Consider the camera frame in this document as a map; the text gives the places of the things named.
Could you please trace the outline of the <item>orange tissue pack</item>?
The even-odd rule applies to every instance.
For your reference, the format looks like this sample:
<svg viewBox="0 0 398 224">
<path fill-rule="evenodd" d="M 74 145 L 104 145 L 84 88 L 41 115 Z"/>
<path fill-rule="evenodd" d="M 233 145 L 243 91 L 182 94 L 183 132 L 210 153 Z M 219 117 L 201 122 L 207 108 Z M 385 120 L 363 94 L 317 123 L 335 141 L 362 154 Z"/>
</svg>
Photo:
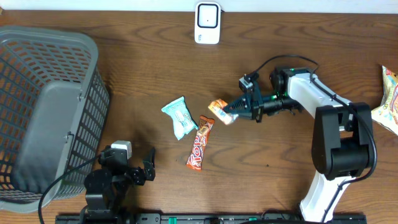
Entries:
<svg viewBox="0 0 398 224">
<path fill-rule="evenodd" d="M 227 106 L 227 102 L 222 99 L 212 101 L 208 106 L 208 109 L 214 113 L 218 119 L 220 119 L 225 125 L 230 125 L 238 118 L 237 114 L 227 113 L 224 108 Z"/>
</svg>

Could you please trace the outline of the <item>large yellow snack bag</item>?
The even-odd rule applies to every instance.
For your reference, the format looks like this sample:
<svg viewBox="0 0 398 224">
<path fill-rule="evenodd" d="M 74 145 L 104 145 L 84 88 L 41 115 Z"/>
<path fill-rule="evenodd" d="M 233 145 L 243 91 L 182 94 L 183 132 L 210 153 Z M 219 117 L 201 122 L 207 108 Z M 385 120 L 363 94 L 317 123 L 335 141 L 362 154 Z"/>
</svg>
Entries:
<svg viewBox="0 0 398 224">
<path fill-rule="evenodd" d="M 373 121 L 397 134 L 397 74 L 382 66 L 383 97 L 371 111 Z"/>
</svg>

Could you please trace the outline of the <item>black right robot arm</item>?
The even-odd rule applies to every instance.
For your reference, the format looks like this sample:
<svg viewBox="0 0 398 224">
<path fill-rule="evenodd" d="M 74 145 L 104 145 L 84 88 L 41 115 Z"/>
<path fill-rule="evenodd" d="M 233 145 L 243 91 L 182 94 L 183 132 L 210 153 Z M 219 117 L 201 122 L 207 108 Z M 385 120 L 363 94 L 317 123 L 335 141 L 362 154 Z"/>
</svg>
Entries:
<svg viewBox="0 0 398 224">
<path fill-rule="evenodd" d="M 310 68 L 275 68 L 270 95 L 262 95 L 258 77 L 257 72 L 243 76 L 243 95 L 224 111 L 258 123 L 263 115 L 281 111 L 305 110 L 314 118 L 311 155 L 316 171 L 299 208 L 303 221 L 328 223 L 349 184 L 369 178 L 376 168 L 370 107 L 338 96 Z"/>
</svg>

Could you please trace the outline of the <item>red chocolate bar wrapper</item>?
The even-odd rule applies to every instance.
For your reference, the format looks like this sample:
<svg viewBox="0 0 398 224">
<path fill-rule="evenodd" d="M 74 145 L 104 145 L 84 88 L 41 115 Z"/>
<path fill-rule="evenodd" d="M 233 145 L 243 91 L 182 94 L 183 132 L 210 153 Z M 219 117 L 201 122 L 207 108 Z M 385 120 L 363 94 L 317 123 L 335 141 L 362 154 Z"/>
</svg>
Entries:
<svg viewBox="0 0 398 224">
<path fill-rule="evenodd" d="M 200 116 L 199 128 L 193 142 L 191 154 L 187 159 L 187 167 L 193 170 L 202 170 L 205 148 L 214 123 L 214 119 Z"/>
</svg>

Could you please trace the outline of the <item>light teal wipes packet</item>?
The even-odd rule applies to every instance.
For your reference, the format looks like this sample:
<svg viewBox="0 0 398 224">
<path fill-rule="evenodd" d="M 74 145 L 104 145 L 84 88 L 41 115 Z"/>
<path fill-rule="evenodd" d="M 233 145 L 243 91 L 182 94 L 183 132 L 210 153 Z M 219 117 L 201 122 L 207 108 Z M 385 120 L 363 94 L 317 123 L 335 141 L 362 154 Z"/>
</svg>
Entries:
<svg viewBox="0 0 398 224">
<path fill-rule="evenodd" d="M 181 140 L 184 135 L 189 134 L 193 129 L 198 129 L 198 125 L 194 122 L 185 104 L 184 96 L 165 105 L 161 111 L 171 117 L 174 135 L 178 140 Z"/>
</svg>

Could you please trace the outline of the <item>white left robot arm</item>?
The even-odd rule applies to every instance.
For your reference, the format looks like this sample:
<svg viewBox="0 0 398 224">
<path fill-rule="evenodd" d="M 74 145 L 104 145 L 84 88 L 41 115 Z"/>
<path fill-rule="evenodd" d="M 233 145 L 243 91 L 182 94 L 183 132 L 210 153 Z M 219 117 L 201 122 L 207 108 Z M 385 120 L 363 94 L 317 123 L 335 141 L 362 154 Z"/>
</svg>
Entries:
<svg viewBox="0 0 398 224">
<path fill-rule="evenodd" d="M 84 181 L 87 206 L 80 212 L 81 223 L 135 223 L 134 215 L 122 208 L 127 191 L 155 179 L 155 148 L 141 167 L 128 163 L 128 150 L 111 146 L 99 155 L 101 169 L 89 173 Z"/>
</svg>

